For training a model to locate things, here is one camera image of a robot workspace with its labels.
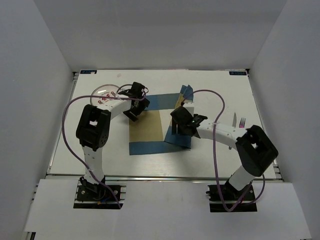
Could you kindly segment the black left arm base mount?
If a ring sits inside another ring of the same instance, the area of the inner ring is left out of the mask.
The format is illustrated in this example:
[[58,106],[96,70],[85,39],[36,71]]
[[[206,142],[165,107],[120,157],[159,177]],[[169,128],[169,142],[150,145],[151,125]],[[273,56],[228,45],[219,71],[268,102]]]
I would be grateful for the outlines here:
[[79,179],[74,198],[74,209],[120,210],[124,204],[126,186],[90,183],[83,176]]

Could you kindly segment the pink iridescent fork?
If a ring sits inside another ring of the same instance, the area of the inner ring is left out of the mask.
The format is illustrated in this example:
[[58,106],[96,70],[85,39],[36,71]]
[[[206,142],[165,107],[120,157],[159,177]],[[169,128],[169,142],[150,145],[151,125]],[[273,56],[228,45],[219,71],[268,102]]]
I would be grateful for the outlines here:
[[246,118],[242,117],[239,122],[239,128],[245,128],[245,125],[246,125]]

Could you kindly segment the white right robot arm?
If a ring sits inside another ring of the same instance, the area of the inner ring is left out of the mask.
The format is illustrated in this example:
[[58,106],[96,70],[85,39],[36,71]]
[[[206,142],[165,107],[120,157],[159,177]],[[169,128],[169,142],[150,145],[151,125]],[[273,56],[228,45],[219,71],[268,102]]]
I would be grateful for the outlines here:
[[238,152],[241,166],[224,184],[226,195],[233,200],[242,196],[247,185],[254,178],[261,177],[279,155],[277,148],[258,125],[237,128],[215,123],[204,115],[192,115],[183,106],[170,115],[173,134],[214,140]]

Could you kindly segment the blue tan white placemat cloth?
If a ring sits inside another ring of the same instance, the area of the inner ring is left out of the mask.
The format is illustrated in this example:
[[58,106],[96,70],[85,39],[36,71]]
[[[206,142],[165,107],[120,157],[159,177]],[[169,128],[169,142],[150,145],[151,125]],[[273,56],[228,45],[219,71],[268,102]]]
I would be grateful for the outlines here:
[[191,148],[191,137],[172,134],[170,113],[181,102],[192,102],[190,85],[182,85],[178,93],[150,95],[149,106],[135,122],[129,121],[129,154],[131,156],[175,153]]

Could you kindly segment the teal handled knife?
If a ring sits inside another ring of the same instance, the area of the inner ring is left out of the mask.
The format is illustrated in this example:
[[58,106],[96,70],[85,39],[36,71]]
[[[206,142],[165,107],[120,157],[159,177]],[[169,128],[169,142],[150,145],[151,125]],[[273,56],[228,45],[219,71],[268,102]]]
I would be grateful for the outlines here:
[[233,114],[232,127],[233,128],[237,127],[237,114],[236,114],[236,112],[234,112],[234,114]]

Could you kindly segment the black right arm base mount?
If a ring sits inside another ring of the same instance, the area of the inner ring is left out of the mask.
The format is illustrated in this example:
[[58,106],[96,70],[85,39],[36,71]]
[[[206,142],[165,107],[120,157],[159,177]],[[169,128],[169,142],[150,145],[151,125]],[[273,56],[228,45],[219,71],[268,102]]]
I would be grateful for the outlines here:
[[[245,192],[245,188],[240,192],[232,192],[230,189],[226,188],[224,184],[220,185],[221,193],[223,199],[225,201],[225,205],[228,209],[230,209],[238,199],[240,199],[240,203],[233,210],[236,213],[249,213],[249,212],[257,212],[257,204],[255,202],[250,203],[251,201],[256,199],[255,191],[253,186],[251,185],[246,195],[241,198],[241,195]],[[227,211],[223,207],[221,198],[219,196],[218,187],[215,184],[208,185],[208,189],[206,191],[206,195],[208,196],[209,201],[209,210],[211,213],[226,213]]]

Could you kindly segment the blue label sticker right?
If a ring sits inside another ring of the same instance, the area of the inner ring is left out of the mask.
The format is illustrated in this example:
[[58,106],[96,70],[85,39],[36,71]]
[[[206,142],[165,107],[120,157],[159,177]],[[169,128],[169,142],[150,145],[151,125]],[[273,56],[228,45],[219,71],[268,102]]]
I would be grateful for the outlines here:
[[231,76],[246,76],[247,72],[246,71],[229,71],[229,74]]

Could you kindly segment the blue label sticker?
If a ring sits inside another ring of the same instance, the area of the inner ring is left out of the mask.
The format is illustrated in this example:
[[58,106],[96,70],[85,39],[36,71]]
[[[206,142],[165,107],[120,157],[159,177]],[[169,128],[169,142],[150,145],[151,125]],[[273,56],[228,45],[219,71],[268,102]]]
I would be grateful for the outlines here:
[[231,76],[246,76],[247,72],[246,71],[229,71],[229,74]]
[[91,74],[96,74],[97,70],[81,70],[80,74],[81,75],[91,75]]

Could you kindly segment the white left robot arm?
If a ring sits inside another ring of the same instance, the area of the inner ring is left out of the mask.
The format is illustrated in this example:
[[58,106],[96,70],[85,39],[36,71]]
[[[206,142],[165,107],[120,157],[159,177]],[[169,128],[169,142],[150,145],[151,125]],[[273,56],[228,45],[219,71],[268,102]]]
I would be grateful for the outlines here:
[[105,196],[106,187],[103,184],[105,175],[102,167],[103,147],[107,143],[111,120],[124,114],[131,121],[149,106],[146,98],[148,89],[138,82],[133,82],[129,89],[96,90],[93,97],[98,99],[96,104],[87,104],[82,111],[76,137],[84,153],[85,175],[81,183],[90,185],[88,193],[99,200]]

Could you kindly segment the white plate with red print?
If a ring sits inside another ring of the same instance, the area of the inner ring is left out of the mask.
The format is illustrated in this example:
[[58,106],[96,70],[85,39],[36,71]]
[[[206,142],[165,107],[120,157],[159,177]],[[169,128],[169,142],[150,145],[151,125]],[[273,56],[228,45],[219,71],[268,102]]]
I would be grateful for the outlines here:
[[91,93],[91,95],[100,97],[91,97],[90,104],[97,107],[106,106],[109,101],[113,101],[113,99],[110,99],[109,97],[117,97],[117,91],[119,88],[119,86],[114,84],[104,84],[99,86]]

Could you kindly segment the blue label sticker left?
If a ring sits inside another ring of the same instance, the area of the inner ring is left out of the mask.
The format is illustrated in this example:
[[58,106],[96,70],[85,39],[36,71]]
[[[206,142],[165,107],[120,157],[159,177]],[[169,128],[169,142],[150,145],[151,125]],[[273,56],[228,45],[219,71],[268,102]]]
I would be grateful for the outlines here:
[[81,75],[91,75],[91,74],[96,74],[97,70],[81,70],[80,74]]

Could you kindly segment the aluminium table frame rail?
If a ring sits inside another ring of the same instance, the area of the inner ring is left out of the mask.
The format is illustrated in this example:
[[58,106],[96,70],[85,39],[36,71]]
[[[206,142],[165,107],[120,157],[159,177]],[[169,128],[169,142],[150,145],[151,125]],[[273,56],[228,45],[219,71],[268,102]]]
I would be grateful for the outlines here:
[[[230,75],[228,71],[199,70],[98,70],[96,74],[75,75],[72,93],[74,103],[66,120],[66,139],[60,139],[48,171],[50,176],[75,178],[84,175],[80,162],[84,157],[76,138],[76,128],[88,96],[106,84],[122,86],[138,82],[145,85],[148,96],[178,93],[183,85],[195,91],[195,113],[209,119],[219,119],[231,125],[236,112],[237,119],[246,118],[245,125],[260,125],[252,89],[247,76]],[[103,171],[108,178],[157,178],[204,180],[219,176],[226,180],[241,164],[238,153],[226,145],[206,139],[193,138],[191,148],[169,153],[130,155],[129,119],[123,114],[111,121],[108,141],[103,148]]]

